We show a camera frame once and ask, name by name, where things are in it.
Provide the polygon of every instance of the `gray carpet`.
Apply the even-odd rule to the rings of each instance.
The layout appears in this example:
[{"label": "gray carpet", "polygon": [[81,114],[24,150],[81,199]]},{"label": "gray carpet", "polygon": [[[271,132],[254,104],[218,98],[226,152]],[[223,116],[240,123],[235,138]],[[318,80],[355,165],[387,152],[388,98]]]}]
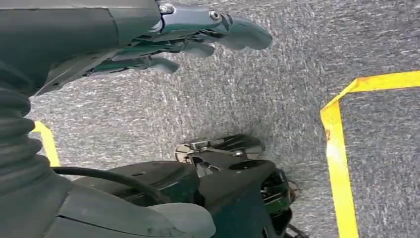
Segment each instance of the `gray carpet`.
[{"label": "gray carpet", "polygon": [[420,237],[420,88],[342,100],[361,237]]},{"label": "gray carpet", "polygon": [[[185,141],[251,133],[266,143],[265,158],[284,168],[303,190],[294,206],[294,225],[314,238],[338,237],[319,110],[356,76],[420,68],[420,2],[201,3],[260,23],[273,34],[273,45],[262,52],[238,53],[219,47],[208,59],[170,56],[181,64],[174,75],[144,71],[83,78],[61,91],[36,98],[30,117],[53,130],[64,165],[102,169],[172,159],[175,144]],[[383,100],[394,104],[399,99]],[[380,112],[382,107],[375,104],[364,111]],[[385,116],[373,115],[373,121]],[[366,140],[360,134],[346,136],[349,141]],[[402,145],[393,148],[398,150]],[[380,165],[368,159],[368,153],[356,156],[357,161],[367,163],[363,167],[372,168],[392,167],[401,159],[387,156]],[[366,188],[362,182],[366,171],[354,168],[358,165],[351,164],[351,172],[359,223],[363,223],[361,237],[383,237],[383,231],[400,231],[401,224],[388,218],[385,226],[381,220],[384,215],[373,213],[384,208],[394,211],[395,203],[385,202],[381,197],[385,193],[378,192],[379,188],[372,188],[371,193],[359,192],[358,189]],[[393,173],[381,172],[372,181],[373,186],[397,189],[404,183],[413,188],[406,177],[387,177]],[[404,193],[398,191],[392,201],[398,195]],[[413,208],[409,202],[400,205]],[[410,216],[414,215],[397,217],[411,219]],[[415,234],[416,220],[405,222],[407,229],[413,229],[407,234]]]}]

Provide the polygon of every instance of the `dark green robot body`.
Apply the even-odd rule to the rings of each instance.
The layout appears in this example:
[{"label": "dark green robot body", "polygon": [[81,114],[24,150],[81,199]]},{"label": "dark green robot body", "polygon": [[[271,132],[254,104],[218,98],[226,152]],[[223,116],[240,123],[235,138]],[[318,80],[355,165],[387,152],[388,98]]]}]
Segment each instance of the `dark green robot body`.
[{"label": "dark green robot body", "polygon": [[[183,16],[188,11],[206,17],[198,26],[190,24]],[[154,0],[3,0],[0,34],[0,237],[284,236],[290,194],[281,191],[282,201],[289,201],[278,209],[286,216],[281,228],[273,224],[260,194],[262,184],[278,175],[272,162],[202,178],[181,162],[138,164],[137,171],[168,175],[147,182],[172,202],[156,204],[140,199],[141,193],[100,188],[98,180],[71,182],[59,176],[46,157],[37,155],[42,144],[28,137],[34,123],[24,118],[30,96],[101,71],[167,66],[153,57],[161,52],[208,56],[211,49],[201,44],[214,41],[265,49],[271,37],[262,28],[215,11]],[[222,188],[224,180],[230,184]],[[284,182],[276,186],[284,187]]]}]

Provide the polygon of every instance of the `yellow tape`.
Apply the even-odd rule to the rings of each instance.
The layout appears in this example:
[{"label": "yellow tape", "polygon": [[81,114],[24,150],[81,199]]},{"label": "yellow tape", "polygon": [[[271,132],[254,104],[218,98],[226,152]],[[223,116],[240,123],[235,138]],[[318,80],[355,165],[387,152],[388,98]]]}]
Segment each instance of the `yellow tape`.
[{"label": "yellow tape", "polygon": [[326,157],[341,238],[358,238],[339,100],[347,93],[420,87],[420,71],[356,78],[320,112],[327,137]]},{"label": "yellow tape", "polygon": [[52,167],[61,166],[51,130],[42,124],[42,122],[36,121],[35,129],[33,129],[32,132],[39,132],[41,134],[42,144],[44,145],[45,154],[50,161],[50,165]]}]

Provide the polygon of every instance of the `screw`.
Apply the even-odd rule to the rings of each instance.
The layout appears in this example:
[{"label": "screw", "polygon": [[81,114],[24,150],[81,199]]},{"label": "screw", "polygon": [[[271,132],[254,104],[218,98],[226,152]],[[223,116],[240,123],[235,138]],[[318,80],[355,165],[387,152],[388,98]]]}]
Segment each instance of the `screw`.
[{"label": "screw", "polygon": [[159,11],[162,14],[172,14],[173,11],[174,11],[174,8],[173,8],[172,4],[167,3],[167,4],[164,4],[164,5],[160,5],[159,6]]},{"label": "screw", "polygon": [[219,13],[217,13],[217,11],[211,11],[209,12],[209,15],[213,21],[219,21],[221,19],[221,16]]}]

